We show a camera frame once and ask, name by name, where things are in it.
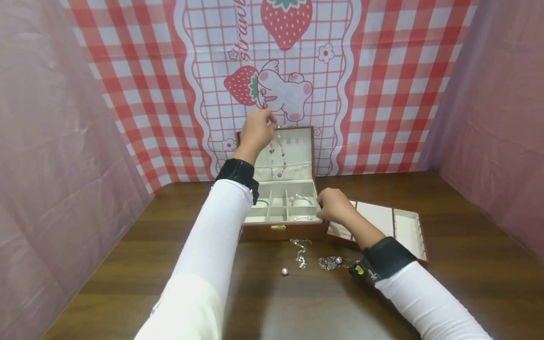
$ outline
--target white sleeve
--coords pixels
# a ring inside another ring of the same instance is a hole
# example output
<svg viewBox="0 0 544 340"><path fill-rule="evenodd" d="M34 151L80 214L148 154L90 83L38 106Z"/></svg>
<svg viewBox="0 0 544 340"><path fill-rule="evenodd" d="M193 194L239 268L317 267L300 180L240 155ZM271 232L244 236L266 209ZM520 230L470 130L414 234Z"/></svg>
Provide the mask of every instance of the white sleeve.
<svg viewBox="0 0 544 340"><path fill-rule="evenodd" d="M424 340L491 339L466 308L417 262L376 283Z"/></svg>
<svg viewBox="0 0 544 340"><path fill-rule="evenodd" d="M191 229L174 272L135 340L217 340L234 253L252 196L245 186L217 181Z"/></svg>

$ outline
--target hand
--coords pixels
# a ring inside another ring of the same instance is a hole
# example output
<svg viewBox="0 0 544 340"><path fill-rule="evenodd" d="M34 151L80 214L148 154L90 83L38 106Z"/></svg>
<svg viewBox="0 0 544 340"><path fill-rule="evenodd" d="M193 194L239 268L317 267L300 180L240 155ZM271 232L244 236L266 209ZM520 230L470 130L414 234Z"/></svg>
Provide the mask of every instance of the hand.
<svg viewBox="0 0 544 340"><path fill-rule="evenodd" d="M317 197L323 209L318 211L317 217L344 225L357 210L340 189L326 188Z"/></svg>
<svg viewBox="0 0 544 340"><path fill-rule="evenodd" d="M361 249L370 248L385 238L384 233L364 218L340 189L326 188L317 201L323 205L317 217L343 225Z"/></svg>
<svg viewBox="0 0 544 340"><path fill-rule="evenodd" d="M240 145L232 158L255 165L259 153L272 141L276 124L276 117L270 110L254 108L244 122L240 132Z"/></svg>

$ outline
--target black wristband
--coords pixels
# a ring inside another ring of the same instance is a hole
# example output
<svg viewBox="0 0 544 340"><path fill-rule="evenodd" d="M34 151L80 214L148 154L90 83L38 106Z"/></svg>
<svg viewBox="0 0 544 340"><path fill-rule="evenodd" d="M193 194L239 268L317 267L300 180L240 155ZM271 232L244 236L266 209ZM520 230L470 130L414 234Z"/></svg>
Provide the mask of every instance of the black wristband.
<svg viewBox="0 0 544 340"><path fill-rule="evenodd" d="M391 236L364 249L363 254L380 279L387 279L408 264L417 261L408 249Z"/></svg>
<svg viewBox="0 0 544 340"><path fill-rule="evenodd" d="M255 205L259 198L259 182L253 179L254 173L255 167L253 165L241 159L231 158L223 164L215 181L231 180L248 187L253 195L253 205Z"/></svg>

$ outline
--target brown table surface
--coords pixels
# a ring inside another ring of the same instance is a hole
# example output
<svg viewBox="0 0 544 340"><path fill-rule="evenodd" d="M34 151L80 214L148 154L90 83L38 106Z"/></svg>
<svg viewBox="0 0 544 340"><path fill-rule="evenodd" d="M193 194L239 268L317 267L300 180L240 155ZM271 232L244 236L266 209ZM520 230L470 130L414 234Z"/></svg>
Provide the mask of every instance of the brown table surface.
<svg viewBox="0 0 544 340"><path fill-rule="evenodd" d="M354 200L419 213L428 270L496 339L543 339L544 268L437 175L413 172L318 178ZM133 339L157 302L210 183L163 188L47 331L44 339ZM296 268L289 242L238 246L225 339L413 339L417 333L346 270L322 271L320 256L357 259L325 241ZM283 277L281 268L290 274Z"/></svg>

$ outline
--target silver chain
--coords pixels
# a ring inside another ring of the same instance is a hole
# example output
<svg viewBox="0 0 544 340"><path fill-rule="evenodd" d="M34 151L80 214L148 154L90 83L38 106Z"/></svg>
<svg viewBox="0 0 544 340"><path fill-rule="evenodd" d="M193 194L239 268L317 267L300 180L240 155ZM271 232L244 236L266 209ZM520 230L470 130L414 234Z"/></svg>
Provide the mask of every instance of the silver chain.
<svg viewBox="0 0 544 340"><path fill-rule="evenodd" d="M299 268L300 269L306 268L306 259L302 255L302 254L304 254L306 252L306 248L302 244L300 244L300 242L309 242L310 244L312 244L312 241L310 241L310 240L299 240L299 239L296 239L296 238L295 239L292 238L290 241L291 241L292 244L302 248L296 253L296 259L295 260L299 263Z"/></svg>
<svg viewBox="0 0 544 340"><path fill-rule="evenodd" d="M329 271L329 270L333 270L333 269L336 269L336 268L347 268L349 269L350 265L348 263L350 263L351 260L348 259L348 258L343 258L343 257L339 257L339 256L327 256L327 257L320 257L319 258L319 261L318 261L318 264L319 264L319 267L322 269L322 270L326 270L326 271Z"/></svg>

